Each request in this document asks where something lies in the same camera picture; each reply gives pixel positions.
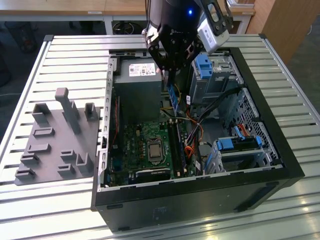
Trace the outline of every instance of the wooden shelf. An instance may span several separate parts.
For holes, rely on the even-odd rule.
[[[218,0],[219,5],[226,13],[224,0]],[[231,12],[234,16],[254,15],[253,8],[232,7]],[[146,15],[145,0],[106,0],[105,14],[113,16],[139,16]]]
[[[247,34],[266,35],[287,64],[320,12],[320,0],[255,0]]]
[[[106,0],[0,0],[4,15],[97,15]]]

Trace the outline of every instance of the table leg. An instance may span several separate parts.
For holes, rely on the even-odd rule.
[[[239,16],[239,19],[241,19],[240,20],[241,22],[240,22],[240,25],[239,25],[239,28],[238,28],[238,31],[236,34],[246,34],[251,17],[252,17],[251,15]]]
[[[113,17],[112,16],[103,16],[103,21],[105,25],[105,32],[107,35],[113,35],[113,29],[112,29],[112,21]]]

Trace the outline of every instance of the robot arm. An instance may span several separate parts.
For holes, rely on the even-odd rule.
[[[176,72],[188,66],[203,47],[209,54],[216,51],[232,28],[230,11],[223,15],[217,0],[149,0],[146,11],[148,26],[143,34],[147,49],[165,72],[167,84],[174,83]]]

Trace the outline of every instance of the power supply label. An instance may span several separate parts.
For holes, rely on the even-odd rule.
[[[130,64],[129,66],[129,77],[154,75],[156,75],[156,66],[154,63]]]

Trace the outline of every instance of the green circuit board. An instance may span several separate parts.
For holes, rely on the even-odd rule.
[[[186,124],[180,124],[181,138],[187,137]],[[159,162],[151,162],[148,158],[148,142],[161,142],[162,159]],[[115,186],[127,185],[130,172],[153,169],[170,169],[171,179],[174,179],[174,170],[167,122],[144,122],[141,124],[129,124],[123,130],[123,154],[112,161],[115,175]]]
[[[124,169],[145,169],[172,166],[167,123],[147,122],[127,125],[124,133]],[[163,160],[154,165],[148,161],[148,141],[161,139]]]

